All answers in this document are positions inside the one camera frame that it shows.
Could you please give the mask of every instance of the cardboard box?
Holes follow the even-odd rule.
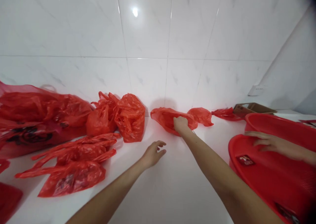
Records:
[[[239,115],[240,117],[245,116],[250,113],[261,113],[261,114],[273,114],[276,113],[276,110],[270,109],[258,103],[243,103],[236,104],[234,108],[234,114]]]

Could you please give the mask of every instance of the left hand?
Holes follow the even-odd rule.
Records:
[[[163,141],[153,142],[145,151],[144,155],[140,158],[139,162],[144,166],[145,169],[148,169],[157,164],[157,162],[166,154],[166,150],[159,150],[159,147],[165,146],[166,143]]]

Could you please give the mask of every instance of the label on basin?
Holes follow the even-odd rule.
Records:
[[[253,160],[250,159],[250,157],[248,155],[237,156],[236,159],[243,166],[250,166],[250,165],[256,164]]]

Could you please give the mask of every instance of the plastic bag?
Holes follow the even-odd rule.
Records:
[[[214,125],[211,121],[212,114],[207,109],[204,108],[192,108],[188,111],[188,114],[193,115],[194,120],[198,123],[203,124],[206,127]]]
[[[0,82],[0,158],[14,158],[86,134],[91,105],[31,85]]]
[[[145,106],[133,94],[126,94],[118,101],[119,110],[115,115],[124,142],[140,142],[145,128]]]
[[[177,136],[180,135],[174,129],[173,118],[177,118],[179,116],[182,116],[188,120],[188,126],[191,130],[198,127],[198,123],[194,120],[193,115],[181,113],[171,108],[160,107],[153,109],[150,113],[150,117],[157,121],[167,132]]]
[[[32,157],[32,160],[37,160],[43,156],[46,156],[47,154],[51,154],[53,152],[56,152],[62,149],[71,148],[73,146],[77,146],[80,144],[100,144],[101,143],[105,147],[112,146],[113,144],[115,144],[116,139],[120,137],[121,135],[119,133],[106,133],[106,134],[101,134],[99,136],[95,136],[93,138],[83,137],[76,141],[67,142],[67,143],[58,145],[56,147],[49,149],[48,151],[35,155]]]
[[[64,166],[30,169],[16,174],[16,178],[30,178],[51,174],[41,189],[38,197],[56,197],[88,189],[105,178],[106,170],[102,162],[116,154],[110,150],[91,161],[72,161]]]
[[[88,116],[86,123],[88,136],[114,132],[117,128],[114,117],[119,110],[117,106],[119,100],[112,93],[106,96],[99,92],[99,97],[98,102],[91,103],[96,106],[96,109]]]
[[[229,120],[229,121],[239,121],[239,120],[244,119],[238,115],[235,115],[233,111],[234,111],[233,107],[230,107],[229,109],[218,109],[218,110],[212,111],[212,115],[215,115],[216,117]]]
[[[106,147],[116,143],[116,140],[100,142],[103,144],[80,144],[74,147],[62,149],[49,153],[33,165],[33,168],[41,168],[46,162],[57,158],[56,166],[64,166],[72,161],[90,161],[101,155],[108,155],[109,158],[116,154],[115,150],[107,151]]]
[[[0,159],[0,173],[9,165],[8,160]],[[21,190],[0,182],[0,224],[5,224],[11,218],[22,196]]]

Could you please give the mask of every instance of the red plastic basin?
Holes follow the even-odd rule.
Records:
[[[253,146],[255,139],[233,137],[228,146],[229,165],[285,223],[293,222],[283,216],[280,207],[305,223],[316,204],[315,168],[274,152],[260,152],[260,146]],[[241,164],[238,159],[244,155],[255,164]]]
[[[316,129],[274,115],[252,113],[245,118],[245,131],[259,131],[283,138],[316,152]]]

